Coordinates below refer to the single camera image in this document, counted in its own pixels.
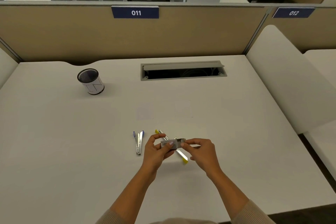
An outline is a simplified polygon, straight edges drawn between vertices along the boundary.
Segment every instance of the small box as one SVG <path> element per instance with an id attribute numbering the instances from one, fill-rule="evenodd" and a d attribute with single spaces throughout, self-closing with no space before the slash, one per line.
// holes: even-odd
<path id="1" fill-rule="evenodd" d="M 161 148 L 164 147 L 167 143 L 174 142 L 171 150 L 176 150 L 177 148 L 181 148 L 181 143 L 184 143 L 184 140 L 185 138 L 161 141 Z"/>

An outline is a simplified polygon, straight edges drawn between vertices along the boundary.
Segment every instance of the beige sweater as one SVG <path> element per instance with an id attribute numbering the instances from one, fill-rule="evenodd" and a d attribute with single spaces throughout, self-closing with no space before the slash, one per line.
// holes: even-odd
<path id="1" fill-rule="evenodd" d="M 275 224 L 257 205 L 249 201 L 240 213 L 231 221 L 232 224 Z M 125 224 L 115 213 L 108 209 L 96 224 Z M 182 218 L 171 218 L 152 224 L 216 224 L 206 220 L 189 220 Z"/>

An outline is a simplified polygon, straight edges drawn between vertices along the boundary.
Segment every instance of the hand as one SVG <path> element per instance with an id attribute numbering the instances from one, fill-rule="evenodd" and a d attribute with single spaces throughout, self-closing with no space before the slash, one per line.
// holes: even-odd
<path id="1" fill-rule="evenodd" d="M 154 145 L 156 139 L 165 137 L 165 134 L 155 134 L 149 137 L 145 145 L 145 153 L 143 155 L 143 162 L 141 168 L 151 175 L 151 182 L 156 177 L 156 171 L 161 166 L 162 161 L 174 154 L 170 151 L 173 147 L 173 142 L 167 143 L 161 148 L 161 143 Z"/>
<path id="2" fill-rule="evenodd" d="M 193 138 L 181 143 L 181 147 L 191 154 L 191 160 L 195 160 L 197 165 L 202 168 L 209 177 L 213 173 L 221 172 L 215 145 L 209 139 Z"/>

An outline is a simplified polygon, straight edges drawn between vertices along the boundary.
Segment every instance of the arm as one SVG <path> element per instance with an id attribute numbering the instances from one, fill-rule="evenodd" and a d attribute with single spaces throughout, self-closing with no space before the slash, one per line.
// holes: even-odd
<path id="1" fill-rule="evenodd" d="M 156 134 L 149 138 L 140 170 L 110 207 L 110 212 L 106 212 L 96 224 L 121 223 L 122 221 L 126 224 L 135 223 L 146 191 L 156 177 L 157 169 L 164 159 L 174 153 L 174 151 L 169 151 L 172 144 L 166 144 L 162 149 L 161 144 L 154 145 L 156 139 L 165 136 L 165 134 Z"/>
<path id="2" fill-rule="evenodd" d="M 191 154 L 216 186 L 229 217 L 234 223 L 274 223 L 224 174 L 219 166 L 215 145 L 209 139 L 186 140 L 181 147 Z"/>

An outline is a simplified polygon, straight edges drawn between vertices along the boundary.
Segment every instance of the number 012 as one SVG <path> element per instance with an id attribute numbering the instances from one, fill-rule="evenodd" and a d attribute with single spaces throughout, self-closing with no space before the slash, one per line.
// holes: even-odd
<path id="1" fill-rule="evenodd" d="M 289 13 L 289 15 L 297 15 L 299 13 L 299 11 L 291 11 L 290 13 Z"/>
<path id="2" fill-rule="evenodd" d="M 132 11 L 132 15 L 140 15 L 141 16 L 141 11 Z"/>

